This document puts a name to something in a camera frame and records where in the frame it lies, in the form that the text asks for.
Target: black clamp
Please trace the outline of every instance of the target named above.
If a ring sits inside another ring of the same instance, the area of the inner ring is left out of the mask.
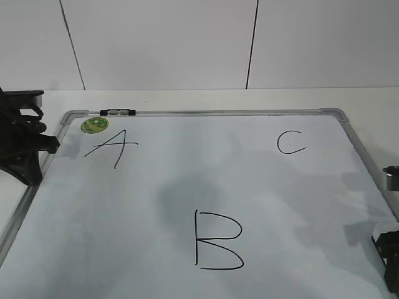
[[[41,134],[46,130],[40,122],[43,93],[3,92],[0,88],[0,169],[26,185],[37,185],[43,179],[39,151],[54,154],[60,145],[55,136]],[[21,109],[33,110],[37,115],[23,115]]]
[[[389,191],[399,191],[399,166],[382,169],[382,185]]]
[[[100,110],[100,116],[135,116],[136,110],[131,109],[107,109],[107,110]]]
[[[375,241],[385,264],[384,280],[391,293],[399,293],[399,231],[380,234]]]

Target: white table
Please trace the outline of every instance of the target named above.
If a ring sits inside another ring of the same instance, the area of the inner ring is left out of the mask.
[[[46,133],[54,134],[69,110],[244,110],[337,107],[348,116],[379,168],[399,164],[399,88],[310,88],[272,90],[46,91]],[[25,186],[0,172],[0,231]]]

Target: whiteboard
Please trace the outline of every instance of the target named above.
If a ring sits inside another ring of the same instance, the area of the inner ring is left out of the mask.
[[[2,299],[394,298],[371,234],[397,220],[335,117],[90,117],[64,126]]]

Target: gray plastic corner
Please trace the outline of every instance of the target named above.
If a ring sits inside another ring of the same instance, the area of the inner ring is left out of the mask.
[[[70,125],[75,118],[85,117],[89,114],[88,110],[70,110],[64,114],[62,117],[60,124],[61,125]]]
[[[324,115],[332,115],[332,116],[334,116],[336,119],[338,119],[338,121],[344,121],[344,122],[348,122],[349,121],[349,119],[347,118],[347,115],[345,114],[345,112],[343,112],[339,108],[320,108],[320,111]]]
[[[34,101],[35,101],[36,106],[38,106],[39,108],[41,106],[43,106],[43,98],[41,95],[36,96]]]

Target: tile grout line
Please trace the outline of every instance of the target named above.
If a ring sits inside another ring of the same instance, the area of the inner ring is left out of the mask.
[[[65,15],[65,11],[64,11],[64,6],[62,5],[62,1],[61,1],[61,0],[59,0],[59,2],[60,2],[62,17],[64,18],[64,24],[65,24],[65,27],[66,27],[67,32],[68,32],[70,44],[71,44],[71,46],[72,46],[72,50],[74,51],[76,66],[77,66],[77,70],[79,71],[80,79],[81,79],[81,81],[82,81],[83,90],[86,90],[85,82],[83,81],[82,71],[80,70],[79,61],[77,60],[77,55],[76,55],[74,43],[72,42],[72,36],[70,35],[70,30],[69,30],[69,26],[68,26],[67,17],[66,17],[66,15]]]
[[[256,20],[257,20],[257,9],[258,9],[258,7],[259,7],[259,0],[256,0],[254,29],[253,29],[253,32],[252,32],[251,52],[249,53],[248,74],[247,74],[247,83],[245,85],[245,89],[248,89],[249,74],[251,73],[252,51],[254,49],[254,39],[255,39],[255,30],[256,30]]]

